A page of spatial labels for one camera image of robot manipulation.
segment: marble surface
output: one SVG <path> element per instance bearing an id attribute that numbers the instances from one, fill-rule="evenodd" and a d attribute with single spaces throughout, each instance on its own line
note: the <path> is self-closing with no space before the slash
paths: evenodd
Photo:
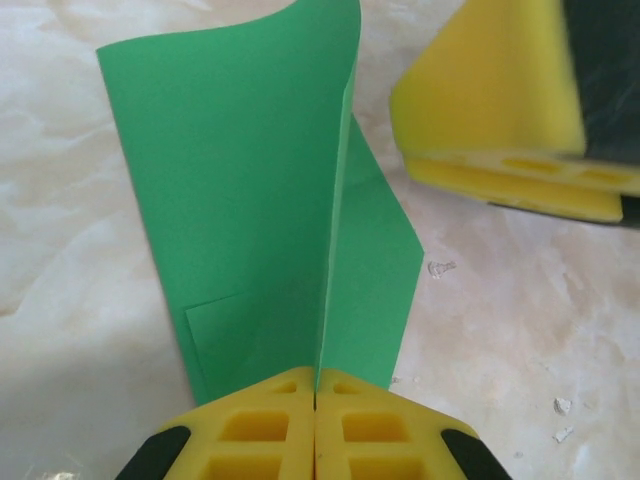
<path id="1" fill-rule="evenodd" d="M 192 406 L 94 49 L 289 1 L 0 2 L 3 480 L 113 478 Z M 515 478 L 637 478 L 640 232 L 479 205 L 402 170 L 390 88 L 459 3 L 363 0 L 355 111 L 426 250 L 392 388 L 471 424 Z M 456 268 L 434 278 L 429 262 Z"/>

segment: rectangular hole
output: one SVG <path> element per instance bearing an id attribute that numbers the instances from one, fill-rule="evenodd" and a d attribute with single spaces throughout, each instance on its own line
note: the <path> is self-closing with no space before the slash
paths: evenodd
<path id="1" fill-rule="evenodd" d="M 350 458 L 351 480 L 427 480 L 419 458 Z"/>
<path id="2" fill-rule="evenodd" d="M 284 412 L 241 412 L 224 426 L 220 440 L 231 442 L 284 442 L 289 416 Z"/>
<path id="3" fill-rule="evenodd" d="M 602 170 L 585 170 L 578 178 L 590 182 L 604 183 L 606 185 L 623 185 L 633 179 L 633 175 L 625 175 L 615 172 L 604 172 Z"/>
<path id="4" fill-rule="evenodd" d="M 562 169 L 560 165 L 529 158 L 505 158 L 502 161 L 502 164 L 517 170 L 528 170 L 530 172 L 542 173 L 544 175 L 553 175 Z"/>
<path id="5" fill-rule="evenodd" d="M 390 413 L 349 413 L 342 417 L 345 442 L 407 442 L 402 419 Z"/>
<path id="6" fill-rule="evenodd" d="M 298 386 L 296 385 L 296 382 L 291 381 L 291 382 L 283 383 L 282 385 L 276 387 L 272 391 L 273 393 L 296 393 L 296 390 L 298 390 Z"/>
<path id="7" fill-rule="evenodd" d="M 275 456 L 214 457 L 198 480 L 278 480 L 281 463 Z"/>
<path id="8" fill-rule="evenodd" d="M 357 388 L 347 385 L 346 383 L 336 383 L 333 386 L 333 391 L 340 395 L 356 395 L 360 393 Z"/>

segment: green paper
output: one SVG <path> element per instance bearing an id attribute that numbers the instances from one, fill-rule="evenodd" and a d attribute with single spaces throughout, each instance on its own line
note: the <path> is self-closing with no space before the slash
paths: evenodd
<path id="1" fill-rule="evenodd" d="M 297 366 L 387 387 L 422 250 L 351 114 L 357 0 L 98 50 L 204 403 Z"/>

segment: small white fragment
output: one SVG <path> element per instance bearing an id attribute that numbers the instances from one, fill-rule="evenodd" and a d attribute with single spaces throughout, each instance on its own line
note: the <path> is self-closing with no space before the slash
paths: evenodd
<path id="1" fill-rule="evenodd" d="M 558 433 L 556 433 L 556 434 L 553 436 L 553 438 L 555 439 L 555 441 L 556 441 L 556 442 L 558 442 L 558 443 L 562 443 L 562 442 L 564 442 L 564 441 L 567 439 L 567 437 L 568 437 L 569 435 L 571 435 L 572 433 L 573 433 L 573 427 L 567 427 L 567 428 L 564 428 L 564 429 L 560 430 Z"/>
<path id="2" fill-rule="evenodd" d="M 56 474 L 45 473 L 44 476 L 42 476 L 42 480 L 78 480 L 79 478 L 76 474 L 70 472 L 60 472 Z"/>
<path id="3" fill-rule="evenodd" d="M 440 278 L 442 278 L 442 275 L 447 273 L 449 270 L 453 270 L 457 266 L 458 265 L 456 265 L 456 262 L 449 262 L 449 263 L 429 262 L 427 264 L 427 270 L 429 271 L 429 273 L 433 278 L 435 278 L 436 280 L 439 280 Z"/>
<path id="4" fill-rule="evenodd" d="M 563 417 L 569 413 L 571 405 L 573 405 L 573 402 L 571 400 L 565 400 L 564 398 L 556 398 L 553 401 L 554 410 L 558 415 L 562 415 Z"/>

